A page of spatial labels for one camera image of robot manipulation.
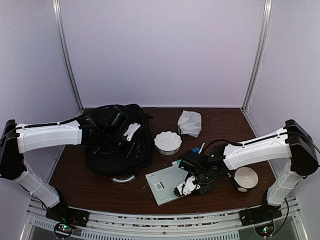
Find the aluminium front rail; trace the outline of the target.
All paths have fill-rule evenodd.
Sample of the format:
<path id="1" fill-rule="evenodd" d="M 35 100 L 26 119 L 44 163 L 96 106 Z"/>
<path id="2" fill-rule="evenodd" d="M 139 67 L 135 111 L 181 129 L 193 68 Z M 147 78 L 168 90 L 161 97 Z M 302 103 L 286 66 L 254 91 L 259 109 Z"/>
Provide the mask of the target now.
<path id="1" fill-rule="evenodd" d="M 66 240 L 311 240 L 295 197 L 281 206 L 283 216 L 273 220 L 276 232 L 260 237 L 258 226 L 244 226 L 239 211 L 191 214 L 126 214 L 88 210 L 87 225 L 77 226 Z M 18 240 L 59 240 L 54 234 L 57 221 L 46 218 L 46 211 L 32 198 L 23 219 Z"/>

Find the grey notebook with barcode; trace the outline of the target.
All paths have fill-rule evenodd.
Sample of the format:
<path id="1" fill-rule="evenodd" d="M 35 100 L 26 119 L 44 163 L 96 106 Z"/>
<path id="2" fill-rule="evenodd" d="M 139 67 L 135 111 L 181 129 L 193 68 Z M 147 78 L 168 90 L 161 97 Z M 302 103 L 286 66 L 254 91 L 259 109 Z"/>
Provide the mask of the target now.
<path id="1" fill-rule="evenodd" d="M 187 171 L 172 165 L 170 167 L 148 173 L 145 175 L 147 183 L 152 191 L 155 202 L 158 206 L 179 199 L 174 195 L 174 189 L 191 177 Z"/>

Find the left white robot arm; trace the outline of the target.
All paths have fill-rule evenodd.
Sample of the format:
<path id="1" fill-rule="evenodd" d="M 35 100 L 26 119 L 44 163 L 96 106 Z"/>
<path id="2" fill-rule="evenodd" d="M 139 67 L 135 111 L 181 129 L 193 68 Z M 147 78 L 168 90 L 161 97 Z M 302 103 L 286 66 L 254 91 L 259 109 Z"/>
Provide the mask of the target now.
<path id="1" fill-rule="evenodd" d="M 17 182 L 61 222 L 67 222 L 72 218 L 72 211 L 62 193 L 44 183 L 33 172 L 24 159 L 24 153 L 48 147 L 86 144 L 93 146 L 94 154 L 108 148 L 121 153 L 126 160 L 132 160 L 143 152 L 142 144 L 135 140 L 142 127 L 136 120 L 130 124 L 125 120 L 112 120 L 105 127 L 100 127 L 90 117 L 31 125 L 8 120 L 0 139 L 0 176 Z"/>

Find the white fluted ceramic bowl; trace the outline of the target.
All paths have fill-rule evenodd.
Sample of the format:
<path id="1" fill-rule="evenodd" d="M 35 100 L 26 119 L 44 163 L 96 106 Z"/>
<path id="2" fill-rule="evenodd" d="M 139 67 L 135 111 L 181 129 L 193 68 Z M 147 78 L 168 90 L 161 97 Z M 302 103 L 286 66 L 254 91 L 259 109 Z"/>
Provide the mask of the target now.
<path id="1" fill-rule="evenodd" d="M 154 145 L 160 154 L 171 156 L 180 150 L 182 139 L 176 132 L 163 131 L 156 135 Z"/>

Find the left aluminium corner post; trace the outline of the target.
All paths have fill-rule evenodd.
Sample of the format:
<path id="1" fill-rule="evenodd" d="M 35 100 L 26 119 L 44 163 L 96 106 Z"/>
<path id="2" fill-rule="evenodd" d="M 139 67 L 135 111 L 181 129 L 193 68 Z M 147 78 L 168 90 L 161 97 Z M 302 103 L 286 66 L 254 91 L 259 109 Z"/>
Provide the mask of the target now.
<path id="1" fill-rule="evenodd" d="M 72 68 L 72 63 L 68 51 L 68 46 L 67 46 L 67 39 L 65 35 L 65 30 L 64 30 L 64 25 L 63 25 L 63 17 L 62 17 L 62 12 L 61 12 L 61 4 L 59 0 L 53 0 L 52 1 L 52 6 L 53 6 L 53 13 L 56 21 L 56 26 L 57 26 L 57 31 L 59 35 L 59 40 L 60 40 L 60 45 L 62 49 L 62 55 L 63 55 L 63 62 L 65 66 L 65 70 L 67 73 L 67 78 L 71 87 L 71 91 L 73 94 L 73 97 L 75 99 L 77 108 L 79 112 L 83 112 L 84 107 L 83 103 L 80 97 L 80 93 L 76 84 L 73 68 Z"/>

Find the white green glue stick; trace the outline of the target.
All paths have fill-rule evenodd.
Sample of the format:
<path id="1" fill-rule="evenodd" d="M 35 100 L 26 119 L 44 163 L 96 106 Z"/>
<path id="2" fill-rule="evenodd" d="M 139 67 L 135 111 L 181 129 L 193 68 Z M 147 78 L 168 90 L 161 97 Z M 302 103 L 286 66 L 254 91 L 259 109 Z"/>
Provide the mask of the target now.
<path id="1" fill-rule="evenodd" d="M 172 165 L 179 165 L 180 162 L 181 162 L 181 160 L 179 159 L 179 160 L 173 161 L 171 164 L 172 164 Z"/>

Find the crumpled grey cloth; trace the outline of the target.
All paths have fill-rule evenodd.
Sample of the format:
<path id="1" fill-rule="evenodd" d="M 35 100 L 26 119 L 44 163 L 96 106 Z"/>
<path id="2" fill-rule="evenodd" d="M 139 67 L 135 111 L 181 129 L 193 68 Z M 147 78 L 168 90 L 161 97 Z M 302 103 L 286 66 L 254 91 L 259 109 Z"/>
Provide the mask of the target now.
<path id="1" fill-rule="evenodd" d="M 202 116 L 195 111 L 183 110 L 177 121 L 178 133 L 197 138 L 202 130 Z"/>

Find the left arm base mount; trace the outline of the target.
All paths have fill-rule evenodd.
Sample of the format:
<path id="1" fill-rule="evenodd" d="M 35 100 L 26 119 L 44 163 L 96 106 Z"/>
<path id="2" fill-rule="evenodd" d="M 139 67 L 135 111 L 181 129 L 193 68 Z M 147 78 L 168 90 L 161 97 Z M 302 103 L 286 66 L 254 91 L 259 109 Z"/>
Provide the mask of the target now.
<path id="1" fill-rule="evenodd" d="M 55 220 L 53 233 L 60 239 L 69 238 L 78 227 L 86 227 L 90 213 L 85 210 L 66 208 L 46 210 L 45 217 Z"/>

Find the black student backpack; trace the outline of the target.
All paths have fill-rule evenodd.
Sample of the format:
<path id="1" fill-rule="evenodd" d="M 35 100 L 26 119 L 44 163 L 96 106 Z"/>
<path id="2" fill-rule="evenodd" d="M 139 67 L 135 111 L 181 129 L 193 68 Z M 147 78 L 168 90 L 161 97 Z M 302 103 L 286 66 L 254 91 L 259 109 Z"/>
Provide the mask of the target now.
<path id="1" fill-rule="evenodd" d="M 104 105 L 84 114 L 97 128 L 87 137 L 86 166 L 114 182 L 134 180 L 152 161 L 153 143 L 148 115 L 135 103 Z"/>

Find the blue capped white pen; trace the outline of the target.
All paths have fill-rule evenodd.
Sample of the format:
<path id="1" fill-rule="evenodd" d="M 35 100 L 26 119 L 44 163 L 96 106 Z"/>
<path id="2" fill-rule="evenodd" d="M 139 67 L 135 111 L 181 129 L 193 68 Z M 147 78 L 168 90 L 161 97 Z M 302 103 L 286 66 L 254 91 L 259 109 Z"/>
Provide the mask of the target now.
<path id="1" fill-rule="evenodd" d="M 202 153 L 202 150 L 203 150 L 203 148 L 204 148 L 205 144 L 206 144 L 205 142 L 203 142 L 203 143 L 202 143 L 202 145 L 201 145 L 201 147 L 200 147 L 200 149 L 199 149 L 199 152 L 198 152 L 199 154 L 201 154 L 201 153 Z"/>

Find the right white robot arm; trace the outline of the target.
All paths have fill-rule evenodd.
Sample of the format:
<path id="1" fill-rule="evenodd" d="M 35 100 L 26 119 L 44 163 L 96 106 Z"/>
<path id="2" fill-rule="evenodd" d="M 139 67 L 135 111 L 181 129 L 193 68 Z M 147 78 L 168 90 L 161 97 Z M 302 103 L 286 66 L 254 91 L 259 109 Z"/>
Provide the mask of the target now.
<path id="1" fill-rule="evenodd" d="M 287 159 L 280 176 L 266 191 L 264 203 L 256 210 L 259 220 L 268 220 L 301 179 L 319 168 L 312 137 L 293 119 L 270 134 L 242 142 L 226 139 L 213 140 L 207 145 L 210 155 L 197 157 L 195 178 L 209 184 L 223 170 L 234 171 L 251 164 L 276 159 Z"/>

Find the aluminium corner post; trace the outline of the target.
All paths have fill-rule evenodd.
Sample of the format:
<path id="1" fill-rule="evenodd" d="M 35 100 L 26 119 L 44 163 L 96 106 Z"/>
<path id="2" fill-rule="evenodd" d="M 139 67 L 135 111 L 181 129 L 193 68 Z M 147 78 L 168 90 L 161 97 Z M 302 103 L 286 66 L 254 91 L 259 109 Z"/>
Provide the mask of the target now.
<path id="1" fill-rule="evenodd" d="M 261 20 L 260 34 L 258 39 L 257 50 L 253 62 L 253 68 L 250 75 L 250 80 L 248 84 L 248 88 L 246 91 L 246 95 L 243 101 L 242 110 L 245 113 L 249 112 L 249 107 L 254 97 L 254 93 L 256 90 L 256 86 L 258 83 L 258 78 L 260 75 L 260 70 L 262 68 L 262 59 L 268 42 L 269 28 L 272 19 L 272 9 L 273 9 L 274 1 L 273 0 L 265 0 L 264 1 L 264 9 Z"/>
<path id="2" fill-rule="evenodd" d="M 62 49 L 62 55 L 63 55 L 63 62 L 65 66 L 65 70 L 67 73 L 67 78 L 71 87 L 71 91 L 73 94 L 73 97 L 75 99 L 77 108 L 79 112 L 83 112 L 84 107 L 83 103 L 80 97 L 80 93 L 76 84 L 73 68 L 72 68 L 72 63 L 68 51 L 68 46 L 67 46 L 67 39 L 65 35 L 65 30 L 64 30 L 64 25 L 63 25 L 63 17 L 62 17 L 62 12 L 61 12 L 61 4 L 59 0 L 53 0 L 52 1 L 52 6 L 53 6 L 53 13 L 56 21 L 56 26 L 57 26 L 57 31 L 59 35 L 59 40 L 60 40 L 60 45 Z"/>

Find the blue highlighter marker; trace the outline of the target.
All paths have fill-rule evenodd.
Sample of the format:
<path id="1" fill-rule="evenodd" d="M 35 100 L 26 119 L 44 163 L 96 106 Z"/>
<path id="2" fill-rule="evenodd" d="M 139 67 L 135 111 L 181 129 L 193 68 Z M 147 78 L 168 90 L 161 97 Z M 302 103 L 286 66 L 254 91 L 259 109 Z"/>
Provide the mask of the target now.
<path id="1" fill-rule="evenodd" d="M 192 149 L 192 152 L 198 154 L 200 152 L 200 149 L 198 147 Z"/>

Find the white and dark blue bowl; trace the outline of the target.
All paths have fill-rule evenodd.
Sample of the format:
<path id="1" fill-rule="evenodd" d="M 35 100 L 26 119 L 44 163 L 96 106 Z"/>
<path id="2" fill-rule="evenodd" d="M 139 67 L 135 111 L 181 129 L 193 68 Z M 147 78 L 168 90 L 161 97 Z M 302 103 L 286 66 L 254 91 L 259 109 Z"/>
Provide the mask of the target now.
<path id="1" fill-rule="evenodd" d="M 242 193 L 246 193 L 257 186 L 259 177 L 250 167 L 238 168 L 233 177 L 234 187 Z"/>

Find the right aluminium corner post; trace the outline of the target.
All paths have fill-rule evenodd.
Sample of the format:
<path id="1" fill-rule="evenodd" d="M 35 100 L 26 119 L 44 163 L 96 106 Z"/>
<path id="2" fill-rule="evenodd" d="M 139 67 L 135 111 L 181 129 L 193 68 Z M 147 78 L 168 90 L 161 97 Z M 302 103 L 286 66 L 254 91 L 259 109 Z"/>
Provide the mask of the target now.
<path id="1" fill-rule="evenodd" d="M 249 112 L 249 107 L 254 97 L 254 93 L 256 90 L 256 86 L 258 83 L 258 78 L 260 75 L 260 70 L 262 68 L 262 59 L 268 42 L 269 28 L 272 19 L 272 9 L 273 9 L 274 1 L 273 0 L 265 0 L 264 1 L 264 9 L 261 20 L 260 34 L 258 39 L 257 50 L 253 62 L 253 68 L 250 75 L 250 80 L 248 84 L 248 88 L 246 91 L 246 95 L 243 101 L 242 110 L 245 113 Z"/>

